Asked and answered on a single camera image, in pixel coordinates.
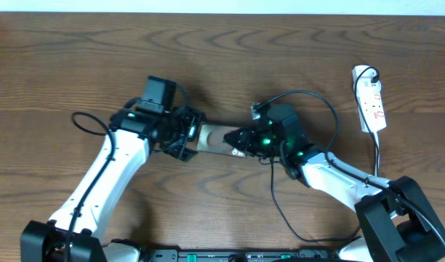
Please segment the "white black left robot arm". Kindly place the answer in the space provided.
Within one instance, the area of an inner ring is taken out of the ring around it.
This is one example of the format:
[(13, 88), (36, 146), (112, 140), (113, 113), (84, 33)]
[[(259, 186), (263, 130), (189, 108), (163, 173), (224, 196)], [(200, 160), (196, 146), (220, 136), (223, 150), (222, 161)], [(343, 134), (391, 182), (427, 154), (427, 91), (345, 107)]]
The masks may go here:
[(75, 191), (46, 223), (30, 221), (20, 237), (22, 261), (144, 261), (140, 246), (127, 239), (103, 244), (121, 195), (147, 162), (160, 152), (189, 161), (203, 112), (182, 106), (171, 111), (120, 109), (104, 126), (105, 140)]

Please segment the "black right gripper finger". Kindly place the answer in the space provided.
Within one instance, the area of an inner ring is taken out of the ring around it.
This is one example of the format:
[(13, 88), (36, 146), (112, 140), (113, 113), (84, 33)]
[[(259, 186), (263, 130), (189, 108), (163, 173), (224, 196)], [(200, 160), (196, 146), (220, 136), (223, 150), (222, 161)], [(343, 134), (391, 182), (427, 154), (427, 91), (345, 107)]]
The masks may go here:
[(239, 158), (247, 158), (247, 157), (253, 157), (254, 154), (250, 151), (250, 147), (248, 145), (243, 145), (238, 148), (233, 147), (230, 150), (230, 155), (239, 157)]
[(231, 146), (243, 146), (249, 139), (250, 127), (232, 130), (223, 136), (223, 141)]

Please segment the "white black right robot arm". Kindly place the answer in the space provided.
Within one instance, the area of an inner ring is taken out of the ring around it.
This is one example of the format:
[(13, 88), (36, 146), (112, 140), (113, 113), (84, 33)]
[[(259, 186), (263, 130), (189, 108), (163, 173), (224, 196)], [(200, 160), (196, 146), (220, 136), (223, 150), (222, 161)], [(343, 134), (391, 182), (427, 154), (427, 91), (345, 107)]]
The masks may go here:
[(278, 158), (286, 174), (354, 211), (363, 236), (338, 255), (347, 261), (439, 261), (445, 228), (418, 183), (376, 177), (340, 161), (308, 140), (291, 105), (252, 106), (256, 123), (225, 134), (237, 150)]

